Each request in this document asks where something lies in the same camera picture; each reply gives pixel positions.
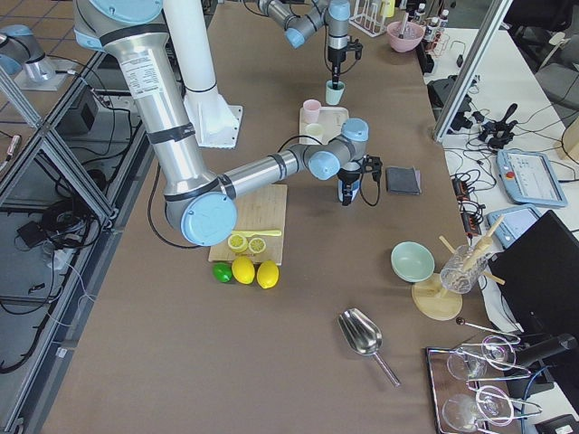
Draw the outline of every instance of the metal scoop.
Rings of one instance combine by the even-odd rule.
[[[372,355],[394,387],[399,387],[400,381],[378,353],[382,332],[377,325],[355,307],[340,314],[337,321],[352,349],[361,355]]]

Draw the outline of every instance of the mint green bowl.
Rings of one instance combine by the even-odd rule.
[[[417,242],[405,241],[396,245],[390,261],[394,273],[407,282],[422,282],[434,272],[434,257]]]

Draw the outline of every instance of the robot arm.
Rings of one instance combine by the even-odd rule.
[[[349,119],[327,146],[295,145],[225,174],[213,173],[201,156],[166,55],[169,35],[161,2],[140,0],[138,10],[129,3],[75,0],[77,41],[119,62],[166,178],[167,220],[188,241],[207,246],[226,239],[237,219],[236,197],[306,168],[328,179],[364,157],[368,126]]]
[[[295,15],[281,0],[259,0],[260,10],[285,30],[286,38],[294,47],[300,47],[310,36],[327,26],[327,60],[331,63],[332,87],[337,89],[341,64],[347,52],[362,57],[362,44],[348,35],[350,3],[348,0],[312,0],[314,7],[303,15]]]
[[[32,31],[21,24],[7,25],[0,29],[0,67],[9,74],[22,68],[34,82],[54,77],[54,65],[46,57]]]

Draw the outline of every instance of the black monitor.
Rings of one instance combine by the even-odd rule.
[[[579,241],[554,212],[547,211],[489,266],[506,281],[501,293],[525,335],[579,339]],[[549,372],[579,411],[579,349],[544,362],[554,366]]]

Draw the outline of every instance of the lime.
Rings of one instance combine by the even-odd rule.
[[[223,262],[217,262],[214,265],[214,277],[220,282],[227,283],[233,277],[232,266]]]
[[[263,289],[273,288],[280,280],[280,269],[272,260],[263,262],[257,270],[257,283]]]
[[[252,238],[249,245],[250,252],[254,255],[265,251],[265,240],[263,238]]]
[[[247,256],[235,258],[232,264],[232,272],[237,281],[245,285],[251,284],[253,278],[255,278],[255,267],[253,267],[252,260]]]
[[[235,253],[241,253],[247,249],[247,238],[243,235],[235,233],[227,239],[227,245]]]

